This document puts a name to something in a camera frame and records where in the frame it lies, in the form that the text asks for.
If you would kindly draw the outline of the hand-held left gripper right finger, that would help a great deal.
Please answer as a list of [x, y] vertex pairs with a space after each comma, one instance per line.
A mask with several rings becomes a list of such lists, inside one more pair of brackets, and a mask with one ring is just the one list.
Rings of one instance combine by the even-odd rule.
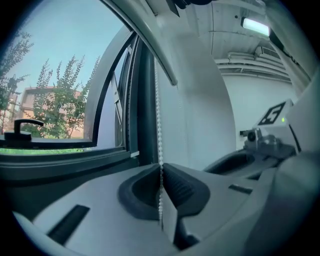
[[258, 179], [164, 164], [164, 188], [177, 209], [175, 240], [165, 256], [247, 256], [246, 242], [265, 202]]

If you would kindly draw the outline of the white ceiling pipes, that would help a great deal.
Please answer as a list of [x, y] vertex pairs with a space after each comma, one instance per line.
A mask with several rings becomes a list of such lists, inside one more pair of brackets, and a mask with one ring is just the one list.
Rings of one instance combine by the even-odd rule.
[[280, 57], [274, 52], [271, 54], [230, 52], [228, 57], [214, 61], [223, 76], [248, 76], [291, 82]]

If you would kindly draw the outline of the white air vent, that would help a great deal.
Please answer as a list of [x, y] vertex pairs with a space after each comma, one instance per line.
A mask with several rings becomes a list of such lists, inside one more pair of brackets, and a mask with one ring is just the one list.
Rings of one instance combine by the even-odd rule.
[[278, 59], [280, 60], [280, 56], [278, 55], [278, 53], [275, 51], [275, 50], [272, 50], [272, 49], [269, 49], [267, 47], [264, 47], [264, 46], [258, 46], [256, 49], [255, 49], [255, 55], [257, 56], [269, 56], [273, 59]]

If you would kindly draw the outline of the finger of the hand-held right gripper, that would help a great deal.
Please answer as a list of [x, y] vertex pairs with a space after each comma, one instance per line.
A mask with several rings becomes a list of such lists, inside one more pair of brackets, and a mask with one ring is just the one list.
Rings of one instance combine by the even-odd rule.
[[223, 176], [258, 180], [264, 170], [277, 165], [278, 159], [275, 157], [242, 149], [218, 159], [203, 171]]

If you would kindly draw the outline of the green shrubs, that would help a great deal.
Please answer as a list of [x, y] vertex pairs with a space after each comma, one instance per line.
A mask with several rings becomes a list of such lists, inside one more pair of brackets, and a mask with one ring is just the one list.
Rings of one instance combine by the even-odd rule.
[[87, 151], [87, 148], [69, 148], [69, 149], [11, 149], [0, 148], [0, 154], [4, 155], [57, 155], [82, 153]]

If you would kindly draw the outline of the person's white shirt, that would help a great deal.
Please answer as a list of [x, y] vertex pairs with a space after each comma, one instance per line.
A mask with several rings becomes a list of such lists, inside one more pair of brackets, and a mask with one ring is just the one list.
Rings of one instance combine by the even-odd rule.
[[270, 43], [289, 75], [297, 102], [287, 114], [297, 148], [320, 151], [320, 58], [280, 0], [264, 0]]

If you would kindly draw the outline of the black open window sash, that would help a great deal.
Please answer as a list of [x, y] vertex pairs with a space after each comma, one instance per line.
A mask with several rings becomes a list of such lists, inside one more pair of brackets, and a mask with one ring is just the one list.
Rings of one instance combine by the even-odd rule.
[[132, 32], [105, 0], [34, 0], [0, 54], [0, 149], [113, 148]]

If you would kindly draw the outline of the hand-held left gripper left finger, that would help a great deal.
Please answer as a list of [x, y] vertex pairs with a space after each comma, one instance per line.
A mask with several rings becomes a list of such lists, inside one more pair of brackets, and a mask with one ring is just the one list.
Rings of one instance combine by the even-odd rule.
[[143, 189], [156, 193], [159, 166], [149, 164], [91, 179], [43, 209], [34, 220], [14, 217], [45, 256], [173, 256], [178, 248], [157, 219], [139, 219], [120, 202], [119, 191], [151, 175]]

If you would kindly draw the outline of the orange brick building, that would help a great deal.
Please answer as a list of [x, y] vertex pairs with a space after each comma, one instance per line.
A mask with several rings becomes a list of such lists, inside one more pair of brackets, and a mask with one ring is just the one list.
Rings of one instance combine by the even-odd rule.
[[23, 119], [39, 119], [44, 128], [31, 128], [37, 137], [47, 139], [84, 138], [85, 102], [81, 92], [73, 90], [56, 101], [61, 92], [56, 87], [27, 87], [24, 89], [17, 116]]

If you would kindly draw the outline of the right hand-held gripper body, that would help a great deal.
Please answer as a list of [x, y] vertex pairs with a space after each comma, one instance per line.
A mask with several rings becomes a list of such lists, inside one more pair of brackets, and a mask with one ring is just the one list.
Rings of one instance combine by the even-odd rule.
[[294, 103], [287, 99], [271, 106], [247, 132], [243, 148], [278, 159], [300, 153], [301, 148], [287, 119]]

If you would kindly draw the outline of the rectangular ceiling light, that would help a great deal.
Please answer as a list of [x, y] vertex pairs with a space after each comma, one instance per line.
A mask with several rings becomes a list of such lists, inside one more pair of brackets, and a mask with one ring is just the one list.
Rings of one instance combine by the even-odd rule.
[[270, 28], [267, 25], [260, 23], [258, 21], [255, 21], [246, 17], [242, 17], [240, 25], [244, 29], [254, 31], [265, 37], [270, 36]]

